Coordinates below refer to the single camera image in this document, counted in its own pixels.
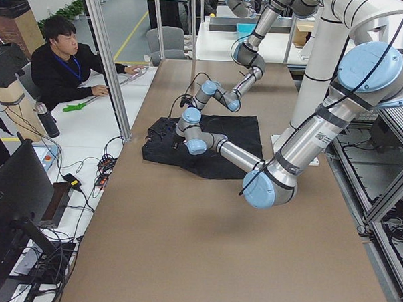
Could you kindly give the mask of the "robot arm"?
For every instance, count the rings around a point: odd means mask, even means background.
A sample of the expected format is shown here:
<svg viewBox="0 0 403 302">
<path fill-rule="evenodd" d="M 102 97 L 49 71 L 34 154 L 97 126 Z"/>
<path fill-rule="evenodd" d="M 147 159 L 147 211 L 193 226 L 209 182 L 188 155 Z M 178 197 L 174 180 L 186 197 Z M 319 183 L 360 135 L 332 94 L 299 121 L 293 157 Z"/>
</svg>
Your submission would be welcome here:
<svg viewBox="0 0 403 302">
<path fill-rule="evenodd" d="M 321 15 L 293 117 L 279 149 L 264 161 L 224 134 L 204 132 L 201 112 L 210 98 L 240 109 L 265 73 L 259 46 L 286 8 L 299 18 Z M 205 81 L 176 124 L 173 143 L 194 156 L 215 151 L 242 169 L 241 194 L 255 208 L 285 204 L 297 192 L 297 177 L 358 114 L 403 106 L 403 0 L 269 0 L 234 57 L 248 73 L 230 91 Z"/>
<path fill-rule="evenodd" d="M 290 8 L 295 16 L 306 18 L 314 14 L 318 6 L 319 3 L 316 0 L 269 0 L 254 30 L 246 40 L 238 42 L 235 50 L 231 52 L 233 61 L 248 69 L 248 74 L 245 74 L 230 91 L 223 89 L 217 81 L 206 80 L 188 104 L 202 110 L 208 100 L 214 98 L 231 112 L 240 110 L 243 95 L 265 74 L 265 60 L 258 54 L 258 50 L 279 14 L 286 8 Z"/>
</svg>

